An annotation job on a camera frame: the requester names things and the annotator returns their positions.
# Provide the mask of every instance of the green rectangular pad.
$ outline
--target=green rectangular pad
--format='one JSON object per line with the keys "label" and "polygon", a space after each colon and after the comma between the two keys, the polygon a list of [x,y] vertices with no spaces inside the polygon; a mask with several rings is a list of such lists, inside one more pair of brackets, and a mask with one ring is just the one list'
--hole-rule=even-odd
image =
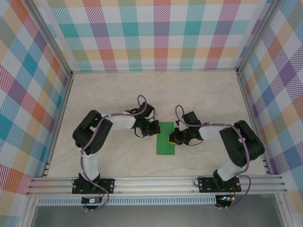
{"label": "green rectangular pad", "polygon": [[169,135],[175,130],[174,122],[159,122],[161,134],[157,135],[157,155],[175,155],[175,145]]}

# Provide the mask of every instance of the table surface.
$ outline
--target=table surface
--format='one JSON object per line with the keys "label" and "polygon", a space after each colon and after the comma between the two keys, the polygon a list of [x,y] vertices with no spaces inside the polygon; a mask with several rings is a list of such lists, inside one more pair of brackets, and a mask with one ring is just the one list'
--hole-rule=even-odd
{"label": "table surface", "polygon": [[[194,111],[201,122],[250,124],[233,71],[118,72],[76,74],[63,117],[48,177],[72,177],[81,171],[72,133],[90,110],[120,113],[138,106],[142,94],[155,107],[157,119],[173,122],[175,106]],[[101,176],[212,175],[228,158],[221,140],[198,146],[176,146],[175,155],[156,155],[156,136],[138,138],[130,129],[111,131],[98,152]],[[247,172],[265,174],[261,158]]]}

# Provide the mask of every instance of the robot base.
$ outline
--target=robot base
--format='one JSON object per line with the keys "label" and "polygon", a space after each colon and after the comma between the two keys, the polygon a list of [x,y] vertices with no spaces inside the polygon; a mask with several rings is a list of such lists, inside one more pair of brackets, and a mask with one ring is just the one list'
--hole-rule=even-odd
{"label": "robot base", "polygon": [[[109,194],[114,193],[115,180],[114,179],[100,179],[100,175],[93,180],[94,183],[105,188]],[[102,190],[87,181],[81,174],[79,178],[75,179],[72,183],[73,187],[71,190],[72,194],[103,194]]]}
{"label": "robot base", "polygon": [[213,177],[199,177],[199,192],[241,192],[240,181],[237,177],[233,177],[224,183],[224,186],[221,186],[220,189],[218,189]]}

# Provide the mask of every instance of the purple cable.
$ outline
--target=purple cable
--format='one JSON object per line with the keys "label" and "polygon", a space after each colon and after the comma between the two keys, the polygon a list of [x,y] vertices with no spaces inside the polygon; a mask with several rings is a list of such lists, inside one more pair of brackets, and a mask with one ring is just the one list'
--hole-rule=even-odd
{"label": "purple cable", "polygon": [[234,129],[234,131],[238,134],[238,136],[239,136],[239,138],[240,138],[240,140],[241,140],[241,142],[242,142],[242,144],[243,144],[244,150],[245,150],[245,154],[246,154],[246,163],[247,163],[247,164],[246,164],[245,169],[243,169],[242,171],[236,173],[236,175],[239,175],[239,176],[241,176],[241,177],[242,177],[242,176],[247,177],[250,183],[249,183],[248,188],[247,188],[247,191],[245,192],[245,194],[243,195],[243,197],[242,197],[237,203],[235,203],[235,204],[233,204],[233,205],[230,206],[230,208],[231,208],[231,207],[235,207],[236,205],[238,205],[238,204],[247,196],[248,192],[250,191],[250,186],[251,186],[251,178],[250,178],[248,175],[240,175],[240,174],[245,173],[245,172],[248,170],[249,166],[250,166],[250,154],[249,154],[249,152],[248,152],[248,148],[247,148],[247,146],[246,146],[246,143],[245,143],[244,138],[242,137],[242,135],[241,135],[241,133],[239,132],[239,130],[238,130],[235,126],[233,126],[232,124],[223,124],[223,123],[187,124],[187,123],[185,123],[185,122],[179,117],[179,115],[178,115],[178,113],[177,113],[178,107],[181,108],[181,110],[182,110],[182,112],[183,112],[183,115],[184,115],[184,108],[183,108],[181,105],[177,105],[176,108],[175,108],[175,114],[176,114],[176,116],[177,116],[177,119],[178,119],[182,124],[184,124],[184,125],[186,125],[186,126],[188,126],[188,127],[206,127],[206,126],[218,126],[218,127],[221,127],[221,126],[227,126],[227,127],[231,127],[232,129]]}
{"label": "purple cable", "polygon": [[134,113],[134,114],[133,114],[133,113],[130,113],[130,114],[129,114],[129,113],[125,113],[125,114],[124,114],[124,113],[118,113],[118,114],[117,114],[117,113],[113,113],[113,114],[109,114],[109,115],[104,116],[104,117],[99,121],[98,125],[96,126],[95,131],[94,131],[93,135],[91,136],[89,142],[88,142],[88,143],[81,149],[81,151],[80,151],[80,154],[81,154],[80,164],[81,164],[81,169],[82,169],[82,172],[83,172],[84,176],[86,177],[86,179],[87,179],[91,184],[93,184],[94,186],[98,187],[99,189],[101,189],[102,191],[104,191],[104,192],[107,194],[107,199],[106,199],[105,203],[103,203],[102,205],[98,206],[98,207],[95,208],[94,210],[93,210],[93,209],[88,209],[88,208],[86,207],[86,204],[84,204],[84,207],[85,207],[86,211],[90,210],[91,212],[94,212],[94,211],[97,211],[97,210],[101,209],[102,207],[104,207],[104,206],[108,203],[108,201],[109,201],[109,193],[108,193],[108,191],[107,191],[105,188],[101,187],[100,185],[98,185],[98,184],[94,183],[92,180],[90,180],[89,177],[87,176],[86,172],[84,171],[84,165],[83,165],[84,151],[85,151],[86,148],[89,147],[89,145],[90,145],[90,144],[92,143],[92,141],[94,140],[94,138],[95,138],[95,136],[96,136],[96,134],[97,134],[97,131],[98,131],[98,129],[99,129],[101,123],[104,121],[104,119],[106,119],[106,118],[108,118],[108,117],[110,117],[110,116],[137,116],[137,115],[142,114],[142,113],[145,111],[146,107],[147,107],[147,100],[146,100],[146,98],[145,98],[143,95],[138,95],[137,101],[138,101],[139,106],[140,106],[140,101],[139,101],[139,98],[140,98],[140,97],[142,97],[142,98],[144,99],[144,101],[145,101],[145,106],[144,106],[143,110],[141,110],[141,111],[138,112],[138,113]]}

